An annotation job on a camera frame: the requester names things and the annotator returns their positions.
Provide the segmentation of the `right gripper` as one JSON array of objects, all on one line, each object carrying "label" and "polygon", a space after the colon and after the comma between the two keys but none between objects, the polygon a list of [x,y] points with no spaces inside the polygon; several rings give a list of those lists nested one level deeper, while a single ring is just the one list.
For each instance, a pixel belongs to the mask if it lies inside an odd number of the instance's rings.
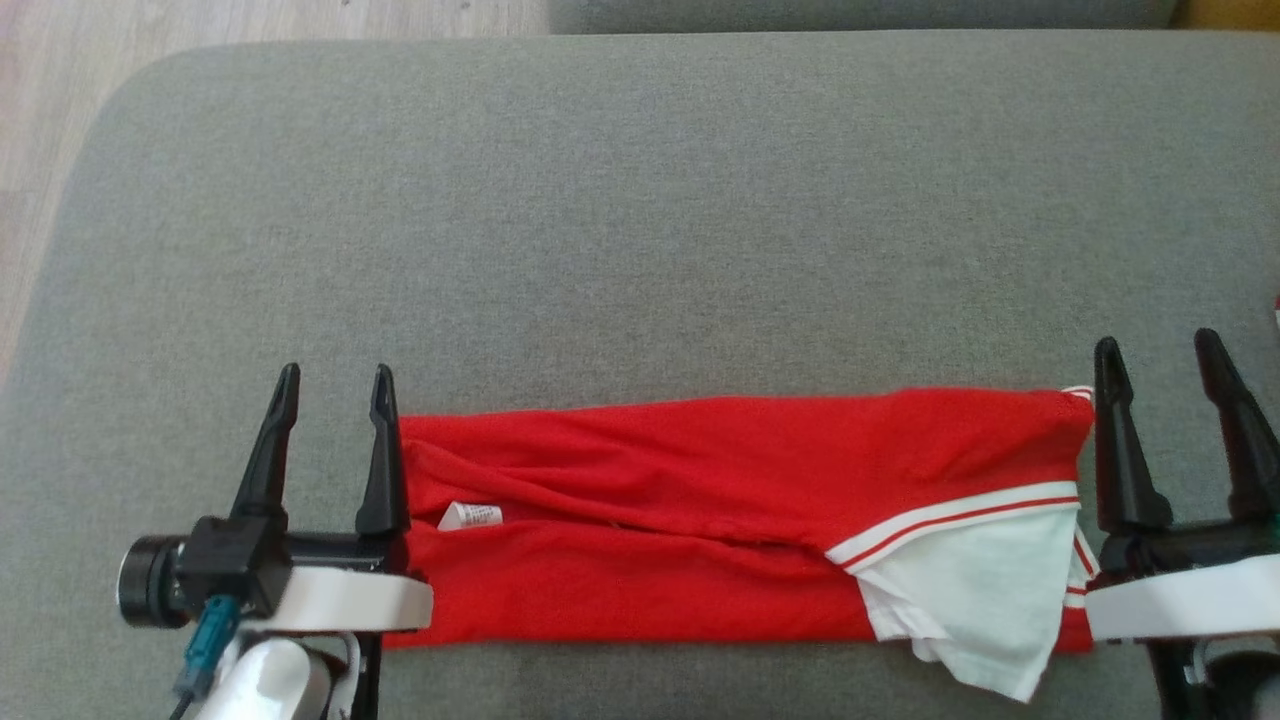
[{"label": "right gripper", "polygon": [[1275,635],[1279,629],[1279,443],[1220,334],[1199,328],[1196,357],[1228,456],[1234,520],[1174,527],[1132,415],[1119,342],[1094,346],[1097,523],[1110,536],[1085,592],[1097,641]]}]

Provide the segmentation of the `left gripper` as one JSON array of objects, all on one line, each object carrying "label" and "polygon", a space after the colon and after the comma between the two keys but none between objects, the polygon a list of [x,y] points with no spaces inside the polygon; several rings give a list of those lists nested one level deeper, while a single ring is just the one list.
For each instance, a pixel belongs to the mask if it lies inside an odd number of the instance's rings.
[{"label": "left gripper", "polygon": [[[232,518],[288,523],[284,484],[291,432],[300,407],[301,370],[282,368],[260,425]],[[401,419],[392,369],[379,364],[370,398],[375,438],[356,534],[296,533],[285,538],[293,569],[270,618],[256,632],[292,634],[416,632],[431,625],[434,589],[410,570],[401,536],[410,529]]]}]

